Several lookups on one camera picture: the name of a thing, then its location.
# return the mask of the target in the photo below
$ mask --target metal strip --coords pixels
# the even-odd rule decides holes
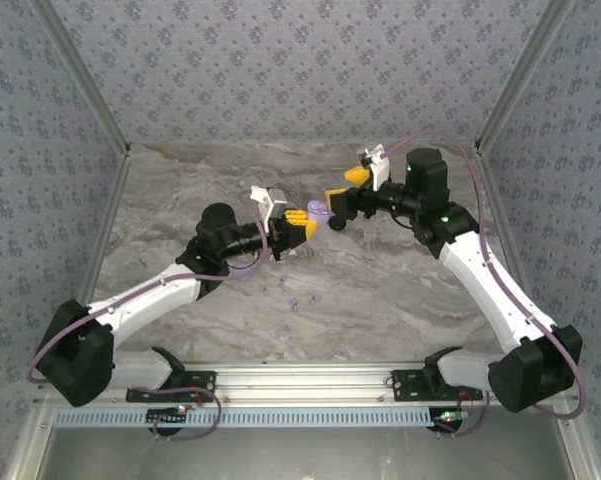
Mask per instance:
[[[93,298],[93,292],[96,289],[98,275],[100,275],[100,268],[102,267],[102,261],[104,260],[104,252],[107,243],[109,242],[109,235],[111,234],[113,222],[118,213],[118,205],[120,204],[125,182],[127,181],[127,175],[129,174],[129,164],[129,156],[127,152],[125,152],[120,161],[118,171],[116,172],[113,181],[113,189],[109,194],[105,211],[100,222],[100,228],[98,229],[98,235],[93,250],[91,251],[91,256],[89,257],[87,270],[76,297],[76,300],[82,304],[89,303]]]
[[[217,408],[187,412],[186,421],[160,423],[176,428],[209,427]],[[145,421],[146,408],[60,408],[53,426],[57,428],[133,428],[151,426]],[[338,427],[430,427],[427,407],[323,407],[249,408],[235,407],[222,412],[220,428],[338,428]]]
[[[217,373],[216,394],[223,405],[236,407],[322,408],[322,407],[455,407],[455,401],[396,403],[390,388],[391,371],[422,368],[422,363],[190,363],[188,370]],[[90,408],[126,408],[126,390],[106,390],[89,404]],[[569,392],[567,398],[577,397]],[[67,401],[51,386],[40,386],[37,402],[67,407]],[[542,405],[562,402],[562,395]],[[152,404],[161,408],[173,403]]]
[[[529,288],[529,282],[524,273],[522,261],[520,260],[520,255],[518,255],[518,249],[515,246],[513,233],[509,225],[509,220],[507,219],[507,214],[504,211],[502,198],[500,198],[500,194],[498,193],[498,186],[496,185],[491,165],[489,164],[488,159],[480,152],[476,152],[476,163],[480,170],[484,190],[487,194],[489,206],[491,207],[491,213],[493,214],[493,220],[496,224],[496,229],[498,230],[498,237],[500,239],[500,244],[502,245],[504,259],[507,262],[507,270],[509,270],[511,278],[520,285],[522,291],[527,295],[530,295],[531,290]]]
[[[566,401],[554,407],[557,413],[567,413],[573,409]],[[557,420],[562,442],[578,480],[601,480],[601,461],[585,416],[574,420]]]
[[[80,57],[80,53],[73,44],[71,35],[62,23],[60,15],[49,0],[29,0],[29,3],[109,141],[117,152],[125,152],[127,142],[124,139],[122,130],[120,130],[102,93],[100,93],[96,82],[89,73],[87,65]]]
[[[488,152],[495,142],[574,3],[575,0],[547,3],[478,135],[481,152]]]
[[[53,408],[32,408],[29,411],[18,441],[11,451],[5,480],[38,478],[54,416]]]

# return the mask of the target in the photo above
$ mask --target black mounting bracket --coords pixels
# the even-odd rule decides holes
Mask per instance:
[[[153,347],[153,350],[162,355],[171,366],[171,375],[162,384],[159,390],[173,388],[198,387],[215,393],[216,372],[189,370],[164,348]],[[129,403],[211,403],[213,399],[204,393],[147,393],[130,388],[127,390],[126,400]]]
[[[182,377],[182,386],[168,388],[198,387],[215,393],[216,378],[216,372],[188,371]],[[211,403],[213,399],[204,393],[145,393],[130,388],[127,390],[126,401],[129,403]]]
[[[465,392],[476,400],[482,400],[482,391],[468,387],[441,386],[434,391],[427,382],[422,370],[394,370],[391,372],[393,381],[393,399],[396,402],[431,402],[449,401],[459,402],[467,400],[461,392]]]

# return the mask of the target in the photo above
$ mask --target black clamp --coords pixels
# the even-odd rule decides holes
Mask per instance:
[[[171,366],[169,378],[159,390],[174,388],[198,387],[214,392],[216,390],[217,374],[213,371],[186,370],[184,365],[164,348],[153,347],[153,351],[162,355]],[[211,403],[213,398],[204,393],[147,393],[130,388],[127,390],[126,401],[129,403]]]

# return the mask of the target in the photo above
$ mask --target aluminum frame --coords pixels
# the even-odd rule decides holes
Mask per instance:
[[[124,134],[51,0],[31,0],[29,4],[111,145],[119,154],[126,152]]]
[[[549,0],[547,2],[524,50],[518,56],[507,82],[500,91],[491,113],[476,138],[481,153],[488,153],[493,146],[574,4],[575,0]]]
[[[396,403],[386,380],[395,369],[417,369],[421,363],[375,362],[356,364],[332,363],[259,363],[259,362],[196,362],[186,364],[188,370],[213,370],[218,373],[216,393],[227,408],[298,408],[310,407],[380,407],[397,409],[409,406],[455,406],[455,402]],[[107,390],[89,404],[90,407],[112,412],[130,406],[124,390]],[[577,397],[573,391],[547,399],[543,405],[558,412],[573,409]],[[151,404],[157,408],[170,404]],[[36,390],[34,408],[29,413],[20,440],[9,466],[8,480],[37,477],[56,413],[66,411],[67,401],[52,387]],[[601,480],[601,464],[593,448],[584,418],[559,422],[559,431],[571,469],[577,480]]]

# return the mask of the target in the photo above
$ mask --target patterned wallpaper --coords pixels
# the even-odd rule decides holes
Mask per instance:
[[[25,0],[0,0],[0,478],[25,365],[74,296],[118,155]]]
[[[546,0],[54,0],[127,140],[473,139]]]
[[[584,337],[601,446],[601,0],[576,5],[489,159],[533,297]]]

